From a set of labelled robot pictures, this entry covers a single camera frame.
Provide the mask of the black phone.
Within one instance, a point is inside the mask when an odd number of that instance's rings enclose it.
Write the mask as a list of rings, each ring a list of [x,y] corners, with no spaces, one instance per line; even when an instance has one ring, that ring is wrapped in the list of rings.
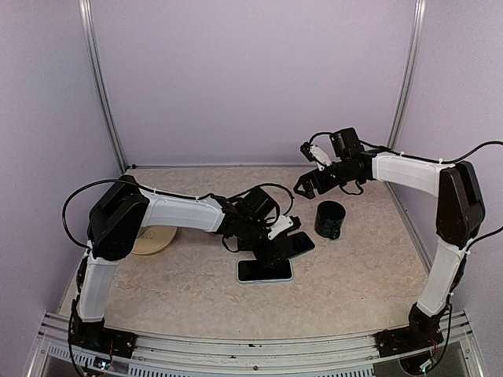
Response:
[[[288,246],[285,256],[287,259],[306,254],[315,248],[313,240],[305,233],[298,232],[288,236]]]

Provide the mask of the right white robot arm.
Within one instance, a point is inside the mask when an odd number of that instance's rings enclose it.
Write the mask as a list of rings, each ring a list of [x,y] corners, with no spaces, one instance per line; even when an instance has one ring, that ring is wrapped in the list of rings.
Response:
[[[446,307],[462,263],[486,217],[482,190],[474,165],[467,159],[445,161],[396,152],[363,141],[353,128],[315,133],[300,147],[315,168],[298,178],[295,193],[313,199],[334,188],[353,184],[358,194],[367,182],[413,192],[425,199],[431,220],[428,278],[415,304],[425,317]]]

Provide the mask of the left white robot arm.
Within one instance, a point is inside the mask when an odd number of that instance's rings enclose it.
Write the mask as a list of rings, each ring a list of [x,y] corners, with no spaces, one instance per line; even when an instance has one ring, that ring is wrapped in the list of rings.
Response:
[[[119,263],[133,250],[139,232],[155,226],[198,229],[237,239],[239,251],[250,251],[263,266],[285,260],[278,240],[300,227],[300,220],[282,213],[260,184],[227,198],[208,193],[187,196],[140,185],[131,175],[111,180],[110,188],[89,214],[86,267],[78,281],[78,333],[93,349],[110,341],[99,324],[105,317],[108,291]]]

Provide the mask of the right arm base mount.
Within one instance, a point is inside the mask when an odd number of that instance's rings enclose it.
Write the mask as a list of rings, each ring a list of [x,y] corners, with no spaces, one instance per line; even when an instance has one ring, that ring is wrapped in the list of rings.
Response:
[[[416,303],[413,304],[405,327],[382,330],[374,335],[380,357],[408,353],[442,343],[444,338],[439,322],[448,307],[445,305],[439,313],[429,317]]]

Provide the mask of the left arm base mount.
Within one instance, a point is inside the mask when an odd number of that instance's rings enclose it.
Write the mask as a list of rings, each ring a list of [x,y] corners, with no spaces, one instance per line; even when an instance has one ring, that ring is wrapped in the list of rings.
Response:
[[[103,322],[73,324],[69,335],[73,346],[127,359],[132,358],[137,338],[133,332],[107,328]]]

